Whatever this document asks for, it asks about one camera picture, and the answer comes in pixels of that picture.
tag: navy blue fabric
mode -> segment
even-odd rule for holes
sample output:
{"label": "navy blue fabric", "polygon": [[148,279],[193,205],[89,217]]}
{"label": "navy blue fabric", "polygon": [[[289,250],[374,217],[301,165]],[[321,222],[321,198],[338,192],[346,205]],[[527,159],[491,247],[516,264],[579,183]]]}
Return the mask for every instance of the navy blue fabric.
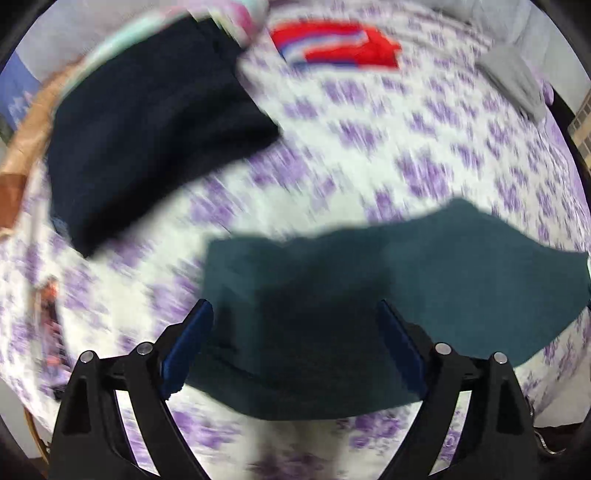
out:
{"label": "navy blue fabric", "polygon": [[187,383],[268,420],[395,407],[418,397],[384,345],[380,300],[435,343],[519,365],[580,314],[589,283],[586,253],[544,247],[460,199],[318,238],[214,241],[202,293],[216,321]]}
{"label": "navy blue fabric", "polygon": [[50,213],[83,256],[182,184],[278,138],[235,76],[241,53],[213,20],[185,17],[62,101],[47,150]]}
{"label": "navy blue fabric", "polygon": [[160,393],[162,398],[168,400],[170,395],[181,390],[184,385],[189,368],[199,353],[202,345],[213,327],[212,304],[204,302],[201,308],[193,313],[189,324],[178,337],[167,357],[162,362],[160,376],[162,384]]}
{"label": "navy blue fabric", "polygon": [[398,320],[385,300],[379,302],[376,322],[384,344],[408,389],[419,398],[424,398],[427,394],[426,365],[413,340],[408,337]]}

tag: purple flower pattern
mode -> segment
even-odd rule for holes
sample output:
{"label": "purple flower pattern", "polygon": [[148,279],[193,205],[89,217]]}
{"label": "purple flower pattern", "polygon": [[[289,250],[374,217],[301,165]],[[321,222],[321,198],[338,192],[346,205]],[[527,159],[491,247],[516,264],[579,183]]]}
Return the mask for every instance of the purple flower pattern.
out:
{"label": "purple flower pattern", "polygon": [[550,231],[548,230],[548,225],[542,220],[542,217],[538,219],[538,238],[546,244],[550,242]]}
{"label": "purple flower pattern", "polygon": [[152,251],[150,243],[136,236],[126,235],[110,242],[109,266],[117,272],[137,270],[139,263]]}
{"label": "purple flower pattern", "polygon": [[499,196],[503,199],[503,205],[507,212],[519,212],[522,203],[517,196],[517,186],[515,183],[508,183],[504,179],[496,179],[495,187]]}
{"label": "purple flower pattern", "polygon": [[446,41],[440,32],[429,32],[429,40],[438,47],[445,47]]}
{"label": "purple flower pattern", "polygon": [[14,361],[14,355],[25,355],[29,350],[29,343],[34,338],[35,329],[27,319],[21,318],[12,323],[11,337],[8,344],[8,361]]}
{"label": "purple flower pattern", "polygon": [[49,246],[51,247],[51,256],[58,257],[68,246],[64,238],[57,232],[52,232],[49,239]]}
{"label": "purple flower pattern", "polygon": [[301,65],[293,65],[293,66],[284,66],[278,70],[279,74],[283,75],[284,77],[296,79],[296,80],[303,80],[308,76],[308,71],[305,66]]}
{"label": "purple flower pattern", "polygon": [[501,159],[501,150],[496,145],[493,145],[490,138],[486,139],[485,145],[488,148],[489,152],[492,153],[493,157],[495,157],[497,160]]}
{"label": "purple flower pattern", "polygon": [[464,69],[466,69],[470,73],[476,73],[476,69],[474,68],[474,61],[470,58],[469,54],[467,54],[461,48],[456,48],[454,50],[454,54],[456,55],[456,58],[462,62],[462,66],[464,67]]}
{"label": "purple flower pattern", "polygon": [[[299,148],[284,140],[250,158],[250,177],[258,187],[289,189],[308,178],[312,159],[313,155],[307,148]],[[234,210],[235,207],[228,206],[231,217],[235,214]]]}
{"label": "purple flower pattern", "polygon": [[413,31],[417,31],[417,32],[423,31],[423,26],[421,25],[421,23],[420,22],[417,22],[413,18],[409,18],[408,19],[407,27],[408,27],[409,30],[413,30]]}
{"label": "purple flower pattern", "polygon": [[173,410],[171,413],[185,441],[190,445],[220,450],[224,444],[233,443],[241,433],[236,422],[215,421],[197,409]]}
{"label": "purple flower pattern", "polygon": [[19,252],[24,253],[21,257],[14,259],[14,264],[17,270],[31,285],[36,285],[38,282],[37,277],[39,270],[43,266],[39,244],[37,242],[31,242],[26,245],[23,241],[19,240],[17,242],[17,248]]}
{"label": "purple flower pattern", "polygon": [[432,99],[427,99],[424,104],[437,121],[442,124],[453,125],[454,127],[460,126],[458,114],[443,100],[433,101]]}
{"label": "purple flower pattern", "polygon": [[548,187],[550,193],[556,197],[556,184],[550,179],[545,179],[544,184]]}
{"label": "purple flower pattern", "polygon": [[432,92],[445,96],[445,87],[441,82],[438,82],[435,77],[431,77],[428,80],[427,86],[431,89]]}
{"label": "purple flower pattern", "polygon": [[489,113],[497,113],[499,111],[499,102],[490,93],[487,93],[482,99],[482,106]]}
{"label": "purple flower pattern", "polygon": [[363,106],[368,98],[365,86],[354,80],[340,82],[327,80],[322,84],[322,88],[330,100],[337,105],[348,103]]}
{"label": "purple flower pattern", "polygon": [[444,164],[433,161],[430,150],[421,150],[416,161],[404,153],[395,163],[415,197],[437,200],[450,195],[448,180],[452,173]]}
{"label": "purple flower pattern", "polygon": [[573,239],[573,231],[568,223],[568,221],[564,220],[564,230],[566,231],[566,237],[569,240]]}
{"label": "purple flower pattern", "polygon": [[441,67],[444,70],[449,70],[452,67],[452,65],[455,64],[455,61],[452,59],[442,59],[440,57],[435,57],[433,59],[433,64],[437,67]]}
{"label": "purple flower pattern", "polygon": [[407,120],[407,125],[413,132],[437,138],[435,127],[427,124],[423,119],[423,114],[420,112],[413,112],[413,120]]}
{"label": "purple flower pattern", "polygon": [[457,72],[457,78],[465,85],[468,85],[471,88],[474,88],[474,80],[472,79],[472,75],[469,75],[465,72]]}
{"label": "purple flower pattern", "polygon": [[86,262],[81,261],[75,267],[66,268],[63,276],[66,296],[64,307],[70,310],[90,310],[95,281],[96,277],[90,272]]}
{"label": "purple flower pattern", "polygon": [[458,102],[458,105],[464,110],[464,113],[473,120],[478,116],[478,109],[468,105],[464,100]]}
{"label": "purple flower pattern", "polygon": [[200,261],[181,262],[173,268],[172,279],[150,287],[156,336],[168,325],[182,322],[198,301],[201,269]]}
{"label": "purple flower pattern", "polygon": [[357,9],[356,13],[361,17],[378,17],[384,11],[378,5],[368,5],[367,7]]}
{"label": "purple flower pattern", "polygon": [[461,430],[450,428],[447,431],[447,435],[443,441],[443,445],[441,446],[441,451],[439,452],[440,460],[445,460],[446,462],[452,461],[453,455],[456,453],[457,445],[460,442],[461,435]]}
{"label": "purple flower pattern", "polygon": [[563,195],[563,197],[560,199],[560,203],[562,204],[562,208],[566,214],[566,219],[572,220],[574,218],[574,210],[565,195]]}
{"label": "purple flower pattern", "polygon": [[517,185],[519,185],[520,187],[527,187],[529,185],[527,173],[525,173],[521,168],[510,167],[509,172],[517,182]]}
{"label": "purple flower pattern", "polygon": [[292,448],[267,453],[250,471],[261,480],[316,480],[325,466],[326,461],[316,455]]}
{"label": "purple flower pattern", "polygon": [[138,343],[139,342],[133,337],[122,333],[119,336],[119,350],[121,351],[121,355],[127,355],[130,353]]}
{"label": "purple flower pattern", "polygon": [[403,82],[388,77],[382,77],[382,86],[385,90],[398,92],[401,95],[407,95],[411,92],[410,87],[403,84]]}
{"label": "purple flower pattern", "polygon": [[398,63],[407,70],[420,69],[423,65],[418,57],[407,55],[404,52],[398,56]]}
{"label": "purple flower pattern", "polygon": [[521,391],[523,395],[528,397],[534,389],[540,384],[540,379],[535,378],[534,374],[530,371],[527,376],[527,379],[521,384]]}
{"label": "purple flower pattern", "polygon": [[462,159],[462,164],[470,169],[480,172],[484,157],[468,145],[453,144],[452,152]]}
{"label": "purple flower pattern", "polygon": [[509,145],[511,142],[509,137],[509,128],[501,127],[499,122],[496,120],[488,122],[488,131],[491,133],[491,136],[495,142],[499,145]]}
{"label": "purple flower pattern", "polygon": [[583,329],[583,347],[582,350],[584,352],[587,351],[587,347],[589,347],[589,343],[591,342],[591,317],[587,320],[587,323]]}
{"label": "purple flower pattern", "polygon": [[542,215],[545,217],[554,215],[554,208],[552,207],[550,195],[548,195],[541,187],[539,187],[536,190],[535,196],[538,199],[540,208],[542,209]]}
{"label": "purple flower pattern", "polygon": [[544,362],[546,365],[551,365],[554,357],[556,356],[556,349],[558,348],[558,342],[553,340],[544,347]]}
{"label": "purple flower pattern", "polygon": [[572,340],[569,338],[566,342],[564,353],[560,357],[558,361],[558,376],[557,381],[560,380],[563,376],[568,376],[571,373],[574,361],[575,361],[575,351]]}
{"label": "purple flower pattern", "polygon": [[356,148],[367,154],[374,152],[385,139],[385,134],[380,130],[353,120],[341,121],[330,129],[339,136],[344,147]]}
{"label": "purple flower pattern", "polygon": [[318,212],[328,208],[328,198],[337,191],[337,184],[333,176],[328,175],[324,179],[314,182],[312,210]]}
{"label": "purple flower pattern", "polygon": [[312,120],[318,117],[318,110],[306,98],[298,98],[294,103],[288,103],[285,105],[284,110],[289,118]]}
{"label": "purple flower pattern", "polygon": [[129,445],[134,453],[135,460],[142,468],[157,473],[152,457],[148,453],[144,438],[139,430],[138,424],[135,420],[134,412],[129,408],[121,409],[121,418],[125,426],[125,433],[129,440]]}
{"label": "purple flower pattern", "polygon": [[382,116],[392,108],[392,103],[388,98],[380,98],[371,101],[371,112],[375,116]]}
{"label": "purple flower pattern", "polygon": [[390,189],[384,187],[374,192],[372,201],[361,199],[365,217],[370,223],[399,222],[404,220],[404,209],[396,207]]}
{"label": "purple flower pattern", "polygon": [[344,419],[337,428],[347,434],[353,450],[384,453],[401,441],[399,434],[408,427],[408,417],[408,409],[401,407]]}
{"label": "purple flower pattern", "polygon": [[204,193],[191,196],[189,219],[196,225],[209,223],[230,228],[241,202],[234,198],[215,176],[209,176],[204,183]]}
{"label": "purple flower pattern", "polygon": [[538,164],[541,163],[540,152],[532,142],[527,142],[527,160],[533,172],[538,173]]}

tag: small object on bed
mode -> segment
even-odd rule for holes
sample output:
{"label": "small object on bed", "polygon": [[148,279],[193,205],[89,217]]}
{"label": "small object on bed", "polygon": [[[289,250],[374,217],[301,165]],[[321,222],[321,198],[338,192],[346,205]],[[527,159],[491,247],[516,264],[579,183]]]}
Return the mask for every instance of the small object on bed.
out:
{"label": "small object on bed", "polygon": [[402,47],[377,28],[357,22],[300,21],[271,31],[277,51],[291,65],[311,63],[398,68]]}
{"label": "small object on bed", "polygon": [[56,400],[61,400],[72,365],[57,314],[59,285],[55,277],[35,291],[35,325],[41,339],[41,373]]}
{"label": "small object on bed", "polygon": [[392,408],[417,397],[372,320],[381,299],[434,341],[519,365],[584,309],[589,283],[587,253],[544,247],[463,199],[318,238],[213,241],[202,293],[216,322],[187,383],[265,420]]}
{"label": "small object on bed", "polygon": [[186,16],[91,72],[56,111],[51,217],[84,257],[182,184],[271,145],[235,75],[240,45]]}
{"label": "small object on bed", "polygon": [[492,47],[477,59],[476,67],[521,115],[536,124],[544,119],[544,95],[515,47]]}

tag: bed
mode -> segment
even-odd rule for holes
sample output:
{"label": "bed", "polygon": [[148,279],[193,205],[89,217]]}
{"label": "bed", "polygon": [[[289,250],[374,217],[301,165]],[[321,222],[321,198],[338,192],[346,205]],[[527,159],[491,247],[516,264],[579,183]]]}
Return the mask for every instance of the bed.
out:
{"label": "bed", "polygon": [[[550,111],[537,128],[474,68],[490,37],[409,2],[330,0],[276,5],[268,25],[293,18],[354,18],[394,36],[400,71],[289,68],[264,31],[239,70],[282,140],[194,181],[123,237],[84,260],[48,220],[41,162],[15,234],[0,243],[0,375],[53,429],[59,404],[38,374],[31,289],[61,284],[60,315],[73,360],[128,353],[181,321],[200,297],[207,243],[233,233],[271,238],[400,221],[454,196],[552,247],[585,251],[591,215],[570,151]],[[586,309],[516,368],[537,411],[581,366],[591,340]],[[155,471],[128,398],[124,423],[138,464]],[[461,395],[435,470],[453,456],[469,394]],[[168,406],[212,478],[377,478],[419,404],[349,419],[267,422],[185,386]]]}

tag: dark teal cloth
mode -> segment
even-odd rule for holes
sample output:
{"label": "dark teal cloth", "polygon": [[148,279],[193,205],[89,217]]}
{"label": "dark teal cloth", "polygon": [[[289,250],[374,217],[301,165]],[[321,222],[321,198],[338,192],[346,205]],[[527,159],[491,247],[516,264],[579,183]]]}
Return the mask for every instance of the dark teal cloth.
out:
{"label": "dark teal cloth", "polygon": [[212,335],[187,383],[268,420],[335,419],[416,400],[379,337],[387,299],[460,354],[513,365],[589,300],[587,254],[544,247],[465,200],[408,222],[209,247]]}

